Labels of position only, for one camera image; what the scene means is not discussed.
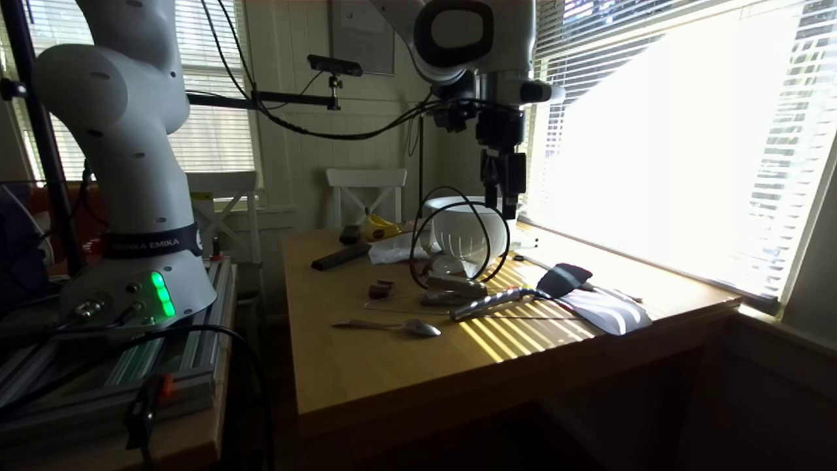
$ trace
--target cable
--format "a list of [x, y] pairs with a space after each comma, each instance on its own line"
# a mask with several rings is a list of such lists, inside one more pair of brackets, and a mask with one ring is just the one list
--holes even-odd
[[303, 97], [320, 76], [322, 76], [322, 70], [317, 70], [299, 95]]
[[288, 130], [292, 130], [292, 132], [303, 132], [303, 135], [315, 135], [315, 139], [334, 139], [334, 142], [364, 142], [364, 139], [375, 139], [375, 135], [380, 135], [380, 132], [385, 132], [385, 130], [390, 130], [390, 129], [397, 129], [397, 125], [418, 117], [418, 114], [424, 113], [424, 106], [428, 105], [428, 98], [431, 98], [431, 92], [428, 92], [415, 106], [405, 109], [402, 114], [397, 114], [394, 119], [390, 119], [386, 125], [375, 129], [375, 130], [362, 130], [362, 132], [322, 132], [322, 130], [308, 130], [308, 129], [303, 129], [303, 125], [295, 125], [295, 122], [275, 114], [275, 113], [260, 98], [260, 95], [256, 95], [260, 85], [256, 85], [256, 80], [253, 80], [245, 59], [243, 59], [243, 47], [241, 47], [241, 41], [235, 40], [233, 19], [231, 19], [231, 12], [224, 9], [224, 19], [227, 19], [227, 25], [231, 25], [231, 30], [233, 30], [233, 41], [235, 41], [237, 58], [243, 59], [243, 72], [245, 72], [253, 95], [249, 95], [249, 92], [241, 85], [241, 80], [235, 78], [235, 72], [233, 72], [233, 68], [231, 68], [231, 63], [227, 63], [227, 55], [224, 55], [224, 49], [222, 49], [222, 44], [220, 44], [220, 37], [216, 37], [216, 29], [214, 29], [214, 21], [211, 21], [211, 12], [209, 12], [206, 0], [202, 0], [202, 7], [203, 7], [203, 15], [206, 15], [206, 24], [209, 24], [209, 34], [211, 34], [216, 58], [220, 58], [224, 72], [231, 76], [233, 85], [237, 88], [237, 95], [241, 95], [243, 98], [249, 98], [249, 101], [253, 105], [253, 109], [261, 113], [269, 122], [275, 122], [275, 125], [279, 125], [279, 129], [288, 129]]
[[83, 207], [83, 212], [86, 212], [94, 221], [100, 221], [101, 228], [107, 228], [107, 219], [104, 219], [104, 218], [88, 203], [88, 199], [86, 199], [86, 186], [92, 184], [92, 176], [94, 176], [94, 169], [88, 169], [88, 166], [86, 166], [86, 160], [83, 160], [82, 186], [78, 186], [78, 193], [75, 193], [75, 203], [73, 203], [73, 210], [70, 210], [70, 218], [75, 218], [78, 210]]
[[[436, 191], [452, 191], [452, 193], [457, 193], [462, 202], [445, 203], [445, 207], [435, 210], [428, 218], [422, 219], [424, 203], [427, 203]], [[415, 272], [415, 245], [418, 245], [418, 238], [422, 238], [422, 232], [427, 231], [427, 224], [428, 224], [439, 212], [448, 212], [449, 207], [471, 207], [471, 215], [477, 218], [477, 221], [478, 221], [478, 228], [482, 228], [482, 235], [483, 235], [483, 240], [486, 240], [486, 257], [483, 257], [482, 266], [477, 269], [477, 275], [474, 275], [471, 280], [482, 276], [483, 269], [488, 266], [488, 259], [492, 259], [492, 238], [488, 238], [488, 231], [486, 231], [483, 219], [482, 219], [478, 212], [477, 212], [477, 202], [471, 202], [462, 191], [457, 191], [457, 189], [452, 189], [452, 186], [436, 186], [436, 189], [431, 189], [431, 191], [418, 202], [418, 210], [415, 210], [415, 218], [414, 218], [415, 221], [414, 221], [414, 240], [411, 240], [407, 263], [411, 263], [411, 276], [414, 276], [414, 283], [422, 284], [422, 288], [428, 288], [428, 284], [427, 284], [427, 283], [418, 276], [418, 272]], [[502, 253], [500, 253], [500, 263], [498, 263], [486, 276], [482, 276], [482, 283], [488, 283], [488, 280], [505, 266], [505, 261], [508, 261], [508, 253], [511, 253], [511, 228], [508, 228], [505, 219], [502, 219], [502, 228], [505, 228], [505, 248], [502, 248]]]
[[121, 343], [116, 348], [107, 348], [101, 355], [94, 355], [94, 359], [78, 363], [75, 369], [65, 371], [62, 376], [57, 376], [57, 378], [52, 378], [52, 381], [48, 381], [43, 388], [11, 401], [11, 403], [6, 403], [0, 409], [0, 420], [9, 419], [12, 410], [18, 410], [18, 409], [23, 409], [23, 405], [29, 405], [29, 403], [61, 390], [62, 384], [73, 381], [75, 376], [82, 376], [82, 373], [112, 360], [116, 355], [121, 355], [121, 352], [126, 352], [126, 351], [130, 351], [135, 346], [143, 346], [143, 343], [151, 343], [151, 341], [160, 341], [160, 337], [171, 341], [171, 337], [189, 334], [189, 333], [220, 333], [220, 334], [227, 334], [235, 346], [241, 346], [245, 351], [245, 355], [249, 355], [249, 360], [250, 360], [250, 367], [256, 371], [260, 390], [261, 390], [266, 467], [271, 471], [275, 467], [275, 437], [271, 437], [275, 431], [271, 431], [271, 409], [269, 409], [269, 388], [266, 388], [264, 367], [261, 367], [256, 351], [245, 343], [245, 337], [241, 337], [237, 333], [233, 333], [227, 327], [220, 327], [220, 325], [173, 325], [167, 329], [143, 333], [141, 337], [126, 341], [126, 343]]

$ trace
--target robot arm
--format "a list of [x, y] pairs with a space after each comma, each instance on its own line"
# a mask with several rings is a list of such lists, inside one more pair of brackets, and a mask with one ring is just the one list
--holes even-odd
[[62, 314], [165, 327], [214, 301], [185, 173], [167, 143], [189, 117], [176, 2], [78, 6], [94, 44], [61, 44], [33, 63], [33, 92], [73, 130], [107, 210], [104, 261], [62, 288]]
[[372, 0], [407, 44], [418, 76], [448, 101], [439, 125], [460, 130], [477, 114], [486, 203], [515, 218], [525, 189], [524, 105], [550, 98], [532, 80], [533, 0]]

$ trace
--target window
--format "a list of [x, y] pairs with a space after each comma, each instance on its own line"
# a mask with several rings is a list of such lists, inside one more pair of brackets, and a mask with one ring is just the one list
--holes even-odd
[[539, 0], [554, 97], [529, 218], [788, 299], [837, 125], [835, 25], [835, 0]]
[[[231, 70], [243, 84], [241, 58], [235, 53], [235, 40], [224, 24], [224, 15], [216, 2], [206, 6], [211, 9], [211, 24], [220, 34], [220, 44], [227, 55]], [[241, 7], [241, 0], [224, 0], [224, 7], [235, 12]], [[33, 53], [62, 41], [92, 41], [88, 25], [75, 2], [29, 0], [29, 12]], [[185, 88], [237, 97], [227, 70], [222, 68], [222, 59], [216, 58], [216, 47], [202, 2], [176, 2], [176, 21]], [[83, 169], [83, 153], [70, 130], [57, 117], [52, 117], [52, 125], [65, 178], [78, 180]], [[189, 119], [171, 135], [171, 143], [185, 173], [253, 169], [253, 130], [250, 113], [245, 109], [190, 106]]]

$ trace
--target white chair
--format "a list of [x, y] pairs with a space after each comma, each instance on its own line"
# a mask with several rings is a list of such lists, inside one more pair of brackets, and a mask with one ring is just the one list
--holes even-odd
[[402, 221], [405, 166], [326, 166], [326, 184], [334, 189], [334, 228], [346, 224], [346, 202], [354, 203], [354, 221], [380, 215], [386, 197], [392, 199], [392, 221]]
[[[245, 173], [189, 173], [189, 189], [193, 212], [203, 240], [214, 240], [222, 232], [231, 240], [231, 252], [237, 263], [261, 266], [261, 231], [256, 210], [260, 178], [253, 169]], [[237, 202], [245, 202], [249, 231], [245, 235], [231, 228], [231, 212]]]

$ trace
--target green led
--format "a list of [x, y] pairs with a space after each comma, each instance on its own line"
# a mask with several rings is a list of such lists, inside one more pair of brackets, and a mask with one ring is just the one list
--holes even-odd
[[167, 292], [167, 288], [158, 291], [160, 303], [171, 303], [173, 295]]
[[151, 284], [154, 284], [154, 295], [160, 301], [163, 316], [173, 318], [179, 314], [179, 308], [176, 308], [173, 295], [171, 295], [165, 276], [160, 272], [151, 272]]
[[179, 312], [176, 312], [176, 303], [163, 303], [163, 316], [173, 318]]
[[151, 272], [151, 284], [154, 284], [158, 291], [165, 291], [165, 276], [163, 276], [160, 272]]

